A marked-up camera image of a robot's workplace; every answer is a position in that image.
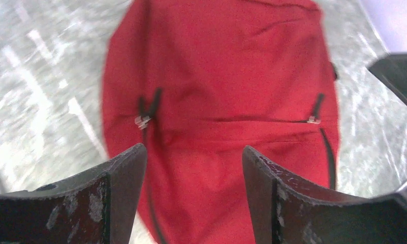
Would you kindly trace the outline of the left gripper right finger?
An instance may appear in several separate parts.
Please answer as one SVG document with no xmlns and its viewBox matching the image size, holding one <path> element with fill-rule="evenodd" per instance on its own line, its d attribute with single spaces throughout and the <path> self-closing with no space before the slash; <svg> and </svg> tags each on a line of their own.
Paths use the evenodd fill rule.
<svg viewBox="0 0 407 244">
<path fill-rule="evenodd" d="M 250 146 L 242 165 L 256 243 L 407 243 L 407 189 L 371 199 L 344 194 Z"/>
</svg>

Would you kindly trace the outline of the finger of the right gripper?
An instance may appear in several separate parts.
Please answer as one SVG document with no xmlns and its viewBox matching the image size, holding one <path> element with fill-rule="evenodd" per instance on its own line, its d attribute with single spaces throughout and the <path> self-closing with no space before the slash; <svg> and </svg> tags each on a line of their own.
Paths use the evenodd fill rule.
<svg viewBox="0 0 407 244">
<path fill-rule="evenodd" d="M 386 54 L 367 69 L 407 105 L 407 52 Z"/>
</svg>

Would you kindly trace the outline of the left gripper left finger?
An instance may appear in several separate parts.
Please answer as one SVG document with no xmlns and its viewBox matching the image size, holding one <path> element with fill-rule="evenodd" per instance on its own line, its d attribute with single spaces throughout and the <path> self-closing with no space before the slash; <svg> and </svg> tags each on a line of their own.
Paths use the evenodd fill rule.
<svg viewBox="0 0 407 244">
<path fill-rule="evenodd" d="M 143 144 L 34 191 L 0 195 L 0 243 L 128 243 L 147 163 Z"/>
</svg>

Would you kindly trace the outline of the red student backpack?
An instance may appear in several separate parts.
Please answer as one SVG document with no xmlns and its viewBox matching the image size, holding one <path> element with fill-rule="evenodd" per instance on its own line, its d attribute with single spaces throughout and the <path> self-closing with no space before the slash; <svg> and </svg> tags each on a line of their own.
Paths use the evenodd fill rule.
<svg viewBox="0 0 407 244">
<path fill-rule="evenodd" d="M 143 142 L 138 214 L 158 243 L 254 243 L 250 145 L 334 188 L 335 70 L 313 1 L 133 1 L 102 89 L 110 156 Z"/>
</svg>

